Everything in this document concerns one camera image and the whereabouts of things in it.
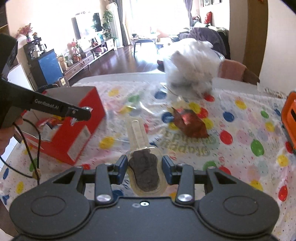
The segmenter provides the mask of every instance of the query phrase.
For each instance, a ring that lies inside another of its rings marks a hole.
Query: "green dot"
[[[33,162],[35,163],[36,167],[37,167],[37,158],[33,159]],[[33,164],[31,163],[29,170],[32,172],[34,171],[34,167]]]
[[[205,171],[208,167],[217,167],[216,163],[214,161],[207,161],[202,169]]]
[[[139,95],[132,95],[128,98],[129,102],[135,103],[138,102],[140,100],[140,96]]]
[[[253,140],[253,142],[251,143],[251,150],[255,156],[264,155],[264,148],[258,140]]]
[[[261,111],[261,115],[262,115],[265,119],[268,119],[268,118],[269,118],[269,115],[268,115],[264,110]]]

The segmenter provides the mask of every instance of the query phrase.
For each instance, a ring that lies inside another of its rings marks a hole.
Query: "pink chair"
[[[256,85],[260,82],[258,76],[256,76],[252,71],[248,70],[247,67],[240,62],[234,60],[224,60],[220,64],[219,74],[220,78],[231,79],[242,81]]]

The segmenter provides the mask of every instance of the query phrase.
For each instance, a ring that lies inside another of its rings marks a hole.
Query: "plastic bag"
[[[200,96],[208,93],[224,59],[212,47],[208,41],[193,38],[182,39],[167,47],[164,66],[168,85],[189,87]]]

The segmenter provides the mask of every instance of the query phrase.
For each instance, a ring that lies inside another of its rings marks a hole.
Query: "cable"
[[[27,174],[25,174],[25,173],[22,173],[22,172],[20,172],[20,171],[18,171],[18,170],[16,170],[16,169],[14,169],[12,166],[10,166],[9,164],[7,164],[3,159],[2,159],[2,157],[0,156],[0,160],[7,166],[7,167],[9,167],[11,170],[14,170],[15,172],[17,172],[18,174],[21,174],[21,175],[23,175],[23,176],[25,176],[25,177],[27,177],[27,178],[33,178],[32,176],[29,176],[29,175],[27,175]]]
[[[38,149],[37,149],[37,168],[39,168],[39,157],[40,157],[40,148],[41,148],[41,134],[40,134],[40,131],[37,129],[37,127],[29,120],[27,119],[24,119],[25,122],[29,123],[31,126],[33,126],[33,128],[37,131],[38,133],[38,138],[39,138],[39,141],[38,141]],[[39,174],[37,172],[37,170],[34,168],[35,172],[36,172],[36,176],[37,176],[37,185],[40,184],[40,177],[39,177]]]
[[[30,149],[29,149],[29,146],[28,146],[28,144],[27,144],[27,141],[26,141],[26,138],[25,138],[23,132],[22,132],[21,129],[18,127],[18,125],[16,125],[15,123],[13,123],[13,125],[14,125],[14,126],[16,127],[16,129],[19,131],[20,135],[22,136],[22,138],[23,138],[23,140],[24,140],[24,144],[25,144],[25,146],[26,146],[26,149],[27,149],[27,151],[28,151],[28,154],[29,154],[29,157],[30,157],[31,163],[32,163],[33,168],[34,168],[34,172],[36,173],[36,176],[37,176],[37,185],[39,185],[39,184],[40,184],[40,177],[39,177],[39,174],[38,174],[38,172],[37,172],[37,168],[39,168],[39,157],[40,157],[40,148],[41,148],[41,134],[40,134],[40,131],[37,129],[37,127],[36,127],[31,121],[29,121],[29,120],[27,120],[27,119],[23,119],[23,120],[24,120],[25,122],[27,122],[27,123],[29,123],[30,125],[33,126],[33,128],[37,131],[37,133],[38,133],[38,137],[39,137],[38,150],[37,150],[37,167],[36,167],[36,165],[35,165],[35,163],[34,163],[34,161],[33,161],[33,158],[32,158],[32,155],[31,155],[31,152],[30,152]],[[15,168],[13,168],[12,166],[10,166],[9,164],[7,164],[7,163],[3,160],[3,158],[2,158],[1,156],[0,156],[0,160],[1,160],[1,161],[2,161],[7,167],[9,167],[11,170],[17,172],[18,174],[23,175],[24,177],[27,177],[27,178],[33,178],[33,176],[29,176],[29,175],[27,175],[27,174],[25,174],[25,173],[22,173],[22,172],[16,170]]]

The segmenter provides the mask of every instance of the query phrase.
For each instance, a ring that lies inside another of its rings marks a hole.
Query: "gray blanket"
[[[189,33],[180,33],[179,39],[194,38],[200,41],[209,41],[213,50],[226,56],[226,49],[221,36],[215,30],[209,28],[192,28]]]

